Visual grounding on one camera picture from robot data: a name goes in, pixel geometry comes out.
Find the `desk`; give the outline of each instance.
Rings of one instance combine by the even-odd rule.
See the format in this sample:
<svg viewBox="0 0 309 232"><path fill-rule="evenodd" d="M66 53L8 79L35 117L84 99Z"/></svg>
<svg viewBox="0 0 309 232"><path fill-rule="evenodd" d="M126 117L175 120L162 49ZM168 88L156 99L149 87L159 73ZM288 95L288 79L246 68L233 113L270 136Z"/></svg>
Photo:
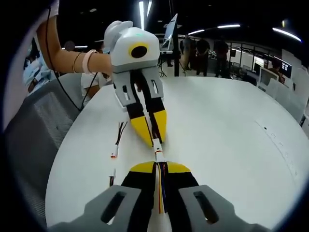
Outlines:
<svg viewBox="0 0 309 232"><path fill-rule="evenodd" d="M275 100L253 85L222 78L163 78L168 113L167 160L186 165L248 223L273 228L294 204L308 177L309 141ZM48 226L81 216L109 184L118 122L128 120L112 86L80 113L55 158L46 192ZM264 127L280 137L297 176ZM154 160L152 149L128 124L119 147L115 184L134 165Z"/></svg>

